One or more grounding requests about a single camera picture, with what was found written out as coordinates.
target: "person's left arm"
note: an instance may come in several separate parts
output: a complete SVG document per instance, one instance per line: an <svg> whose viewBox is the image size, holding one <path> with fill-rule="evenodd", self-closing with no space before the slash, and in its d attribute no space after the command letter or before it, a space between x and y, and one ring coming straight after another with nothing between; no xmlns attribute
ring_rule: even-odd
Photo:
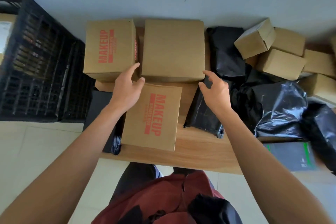
<svg viewBox="0 0 336 224"><path fill-rule="evenodd" d="M0 224L68 223L119 118L139 99L145 83L120 74L110 103L86 130L3 212Z"/></svg>

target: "red stripe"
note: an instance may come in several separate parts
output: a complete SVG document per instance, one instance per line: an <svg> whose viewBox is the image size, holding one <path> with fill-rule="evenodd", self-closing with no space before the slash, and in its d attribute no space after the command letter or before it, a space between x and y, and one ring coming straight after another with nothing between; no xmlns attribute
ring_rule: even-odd
<svg viewBox="0 0 336 224"><path fill-rule="evenodd" d="M110 29L110 37L108 39L108 63L113 63L113 52L114 52L114 30Z"/></svg>
<svg viewBox="0 0 336 224"><path fill-rule="evenodd" d="M156 94L154 94L154 93L150 94L149 107L148 107L148 113L147 113L147 119L146 119L146 127L145 127L145 134L147 134L147 135L149 135L149 132L151 130L155 97L156 97Z"/></svg>

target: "human hand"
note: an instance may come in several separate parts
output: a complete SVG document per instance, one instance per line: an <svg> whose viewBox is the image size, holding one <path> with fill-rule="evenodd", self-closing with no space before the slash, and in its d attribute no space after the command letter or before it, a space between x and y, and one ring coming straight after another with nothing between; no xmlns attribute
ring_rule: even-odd
<svg viewBox="0 0 336 224"><path fill-rule="evenodd" d="M220 79L214 72L204 70L203 73L212 82L210 89L203 82L198 84L207 106L215 115L232 110L228 83Z"/></svg>
<svg viewBox="0 0 336 224"><path fill-rule="evenodd" d="M117 109L121 114L127 112L138 101L141 90L145 84L145 78L141 77L137 82L132 82L132 74L140 63L135 63L115 80L114 90L110 103L113 109Z"/></svg>

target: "white label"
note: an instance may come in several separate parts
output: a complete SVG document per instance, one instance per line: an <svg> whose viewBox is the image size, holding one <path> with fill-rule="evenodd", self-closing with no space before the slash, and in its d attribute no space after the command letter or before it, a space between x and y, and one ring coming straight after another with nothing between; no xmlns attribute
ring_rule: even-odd
<svg viewBox="0 0 336 224"><path fill-rule="evenodd" d="M249 34L251 34L252 32L259 30L259 28L261 28L261 26L263 25L264 22L265 22L265 21L260 22L259 24L253 26L252 28L249 28L249 29L246 30L246 31L245 31L239 38L243 38L243 37L245 37L246 35L249 35Z"/></svg>
<svg viewBox="0 0 336 224"><path fill-rule="evenodd" d="M11 26L12 23L9 21L0 21L0 53L5 53Z"/></svg>

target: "green stripe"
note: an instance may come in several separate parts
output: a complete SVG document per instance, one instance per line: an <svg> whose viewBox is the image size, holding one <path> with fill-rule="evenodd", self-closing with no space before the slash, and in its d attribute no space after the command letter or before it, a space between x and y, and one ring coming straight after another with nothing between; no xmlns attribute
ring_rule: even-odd
<svg viewBox="0 0 336 224"><path fill-rule="evenodd" d="M312 163L310 162L310 158L309 158L308 143L304 143L303 146L304 146L304 152L306 154L307 164L309 166L312 166Z"/></svg>

